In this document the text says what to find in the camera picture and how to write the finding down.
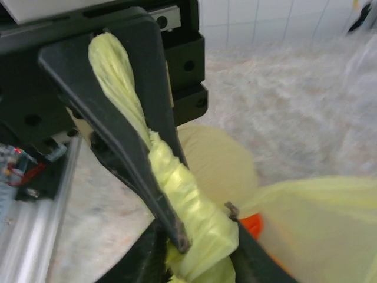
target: orange object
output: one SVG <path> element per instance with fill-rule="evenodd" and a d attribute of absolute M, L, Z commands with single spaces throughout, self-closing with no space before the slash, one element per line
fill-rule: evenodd
<path fill-rule="evenodd" d="M 259 239 L 259 236 L 263 231 L 263 219 L 259 214 L 254 214 L 248 218 L 241 219 L 240 222 L 254 237 L 254 239 Z"/>

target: white tiled wall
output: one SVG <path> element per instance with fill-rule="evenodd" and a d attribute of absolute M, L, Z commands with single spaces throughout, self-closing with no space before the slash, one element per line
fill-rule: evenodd
<path fill-rule="evenodd" d="M 359 0 L 362 7 L 367 0 Z M 199 0 L 209 48 L 345 33 L 359 16 L 353 0 Z"/>

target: twisted plastic bag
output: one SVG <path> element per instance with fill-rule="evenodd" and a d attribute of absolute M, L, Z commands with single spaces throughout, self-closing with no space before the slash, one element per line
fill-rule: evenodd
<path fill-rule="evenodd" d="M 124 47 L 115 36 L 105 33 L 92 40 L 88 56 L 104 94 L 150 149 L 148 156 L 160 189 L 191 239 L 191 248 L 184 255 L 168 243 L 167 266 L 187 282 L 234 283 L 229 255 L 238 246 L 237 223 L 201 193 L 193 174 L 173 156 L 158 133 L 147 128 Z"/>

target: gray floor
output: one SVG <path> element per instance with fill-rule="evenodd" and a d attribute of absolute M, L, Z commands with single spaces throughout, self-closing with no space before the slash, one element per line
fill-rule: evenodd
<path fill-rule="evenodd" d="M 250 149 L 261 185 L 377 176 L 377 37 L 209 51 L 206 71 L 210 108 L 198 122 Z M 94 282 L 150 221 L 83 146 L 51 282 Z"/>

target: metal linear rail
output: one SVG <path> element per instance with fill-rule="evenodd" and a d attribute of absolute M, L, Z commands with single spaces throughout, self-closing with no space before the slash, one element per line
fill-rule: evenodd
<path fill-rule="evenodd" d="M 0 282 L 44 283 L 81 140 L 70 143 L 55 200 L 12 201 L 0 230 Z"/>

